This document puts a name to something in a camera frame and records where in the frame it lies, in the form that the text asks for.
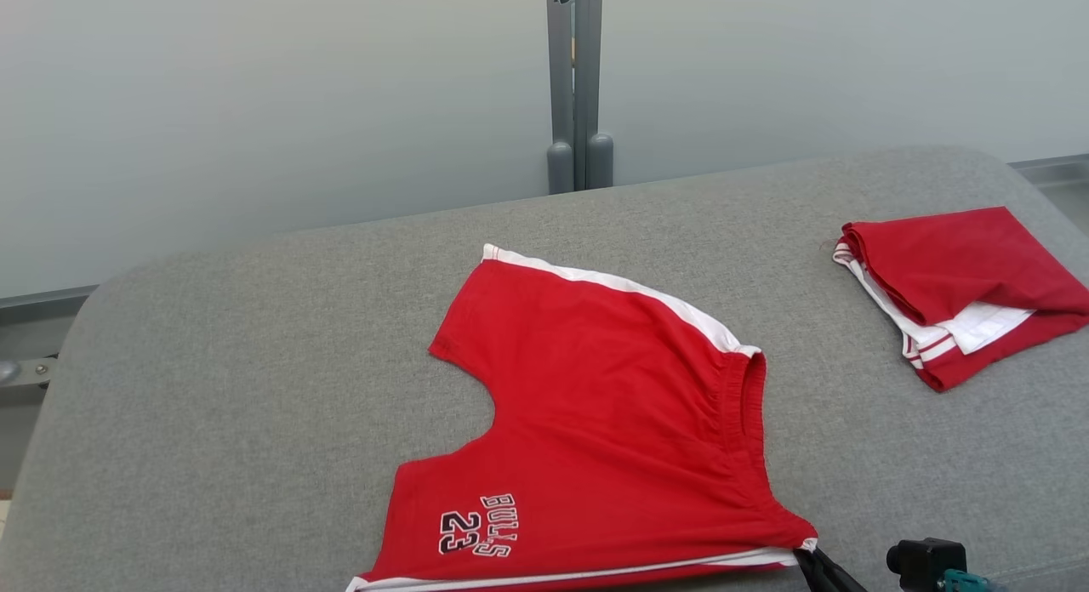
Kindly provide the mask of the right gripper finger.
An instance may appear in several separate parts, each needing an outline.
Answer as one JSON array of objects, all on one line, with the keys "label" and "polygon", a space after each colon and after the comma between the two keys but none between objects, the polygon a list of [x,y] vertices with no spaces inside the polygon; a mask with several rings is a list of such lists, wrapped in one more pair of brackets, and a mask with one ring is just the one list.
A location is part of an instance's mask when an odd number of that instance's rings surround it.
[{"label": "right gripper finger", "polygon": [[831,560],[824,552],[813,553],[813,581],[816,591],[866,592],[866,588],[855,577]]},{"label": "right gripper finger", "polygon": [[827,570],[824,553],[820,548],[795,548],[794,557],[800,565],[802,576],[810,591],[832,591],[833,581]]}]

